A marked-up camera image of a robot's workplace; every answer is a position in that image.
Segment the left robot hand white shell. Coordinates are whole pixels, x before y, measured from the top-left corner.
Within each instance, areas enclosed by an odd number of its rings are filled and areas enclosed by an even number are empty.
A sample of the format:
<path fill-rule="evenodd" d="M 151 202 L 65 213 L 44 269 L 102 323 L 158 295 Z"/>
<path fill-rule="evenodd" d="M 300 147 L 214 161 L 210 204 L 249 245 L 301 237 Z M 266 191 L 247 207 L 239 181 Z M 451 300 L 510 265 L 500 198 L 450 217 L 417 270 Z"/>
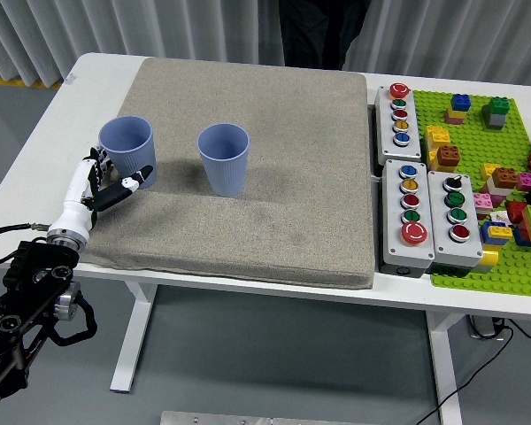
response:
<path fill-rule="evenodd" d="M 89 241 L 89 231 L 95 226 L 96 215 L 130 197 L 155 174 L 154 167 L 146 165 L 102 188 L 102 179 L 111 165 L 104 148 L 90 149 L 73 174 L 60 217 L 48 229 L 50 243 L 74 243 L 77 251 L 83 249 Z"/>

